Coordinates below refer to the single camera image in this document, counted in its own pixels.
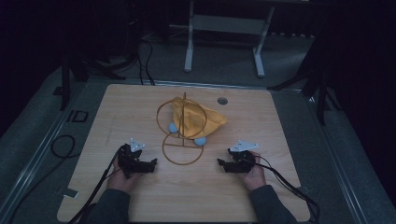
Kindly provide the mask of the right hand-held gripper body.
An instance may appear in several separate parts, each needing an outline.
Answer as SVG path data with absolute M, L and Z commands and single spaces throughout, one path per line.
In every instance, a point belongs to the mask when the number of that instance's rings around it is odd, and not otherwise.
M 237 173 L 249 173 L 251 168 L 255 165 L 255 158 L 252 155 L 251 149 L 258 147 L 259 145 L 256 143 L 239 140 L 228 149 L 233 159 L 233 164 L 230 165 L 230 167 L 235 167 Z

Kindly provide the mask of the white metal desk frame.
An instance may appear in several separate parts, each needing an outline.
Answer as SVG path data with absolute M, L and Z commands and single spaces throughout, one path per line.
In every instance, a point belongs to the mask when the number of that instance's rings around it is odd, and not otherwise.
M 308 0 L 243 0 L 247 4 L 265 5 L 263 19 L 208 15 L 198 13 L 196 5 L 208 0 L 185 0 L 189 3 L 188 25 L 186 26 L 188 42 L 184 61 L 184 71 L 192 71 L 194 54 L 194 32 L 208 31 L 225 34 L 255 35 L 258 43 L 252 48 L 252 57 L 255 64 L 257 77 L 265 77 L 262 62 L 262 48 L 277 7 L 283 4 L 308 4 Z

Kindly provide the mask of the black floor tape marker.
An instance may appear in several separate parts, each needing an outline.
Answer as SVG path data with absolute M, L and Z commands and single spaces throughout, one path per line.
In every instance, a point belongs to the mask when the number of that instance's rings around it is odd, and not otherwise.
M 86 122 L 89 117 L 88 111 L 72 110 L 66 121 L 67 122 Z

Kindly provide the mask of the person's right hand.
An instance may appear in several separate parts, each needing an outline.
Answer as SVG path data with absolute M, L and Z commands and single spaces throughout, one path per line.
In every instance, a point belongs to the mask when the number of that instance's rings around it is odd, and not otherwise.
M 237 175 L 249 191 L 266 185 L 264 170 L 261 167 L 260 155 L 255 152 L 253 152 L 252 155 L 255 158 L 255 165 L 251 168 L 250 172 Z

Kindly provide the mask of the person's left hand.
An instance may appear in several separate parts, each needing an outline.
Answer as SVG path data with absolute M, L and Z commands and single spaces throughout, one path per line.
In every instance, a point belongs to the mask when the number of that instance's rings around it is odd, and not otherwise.
M 115 159 L 113 162 L 113 170 L 107 180 L 106 187 L 108 189 L 116 189 L 131 194 L 141 176 L 142 174 L 140 173 L 134 173 L 127 178 L 119 167 L 118 159 Z

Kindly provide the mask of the black stand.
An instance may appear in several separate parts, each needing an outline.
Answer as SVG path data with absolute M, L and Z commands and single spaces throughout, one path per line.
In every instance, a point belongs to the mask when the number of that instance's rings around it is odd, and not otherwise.
M 301 89 L 301 94 L 305 97 L 312 97 L 315 93 L 318 94 L 316 115 L 319 123 L 321 125 L 324 125 L 324 111 L 326 99 L 329 98 L 333 105 L 337 109 L 340 109 L 339 105 L 334 101 L 334 99 L 331 96 L 328 96 L 328 85 L 332 69 L 333 63 L 331 63 L 330 61 L 313 63 L 304 60 L 300 65 L 297 74 L 294 77 L 278 85 L 268 87 L 268 90 L 281 91 L 286 87 L 305 79 L 306 82 Z
M 113 65 L 102 65 L 88 56 L 76 53 L 64 53 L 61 60 L 61 86 L 55 88 L 53 94 L 62 97 L 60 110 L 64 111 L 70 102 L 70 73 L 73 73 L 77 81 L 87 81 L 88 72 L 86 67 L 98 70 L 102 75 L 114 79 L 124 80 L 124 77 L 115 74 L 117 69 L 126 67 L 131 62 L 126 60 Z

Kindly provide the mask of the yellow cloth hat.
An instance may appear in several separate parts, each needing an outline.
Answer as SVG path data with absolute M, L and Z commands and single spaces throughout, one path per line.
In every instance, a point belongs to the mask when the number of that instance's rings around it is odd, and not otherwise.
M 175 97 L 172 106 L 174 123 L 190 139 L 207 137 L 227 123 L 219 112 L 192 100 Z

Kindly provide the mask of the gold wire ring rack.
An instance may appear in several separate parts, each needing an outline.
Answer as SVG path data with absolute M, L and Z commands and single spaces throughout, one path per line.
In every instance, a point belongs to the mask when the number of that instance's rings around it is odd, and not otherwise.
M 178 96 L 183 100 L 190 100 L 187 93 Z M 162 154 L 171 163 L 175 165 L 191 165 L 197 162 L 203 155 L 205 146 L 198 147 L 194 144 L 195 139 L 185 137 L 178 129 L 177 133 L 170 133 L 168 125 L 173 121 L 172 100 L 165 101 L 161 104 L 156 112 L 156 123 L 160 131 L 164 134 L 162 140 Z

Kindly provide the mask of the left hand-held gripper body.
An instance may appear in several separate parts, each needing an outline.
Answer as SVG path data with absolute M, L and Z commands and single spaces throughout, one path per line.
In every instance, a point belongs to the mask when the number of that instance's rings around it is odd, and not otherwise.
M 150 166 L 149 162 L 140 160 L 144 147 L 144 144 L 131 138 L 129 144 L 124 144 L 119 148 L 118 164 L 127 178 L 134 173 L 140 173 L 142 167 Z

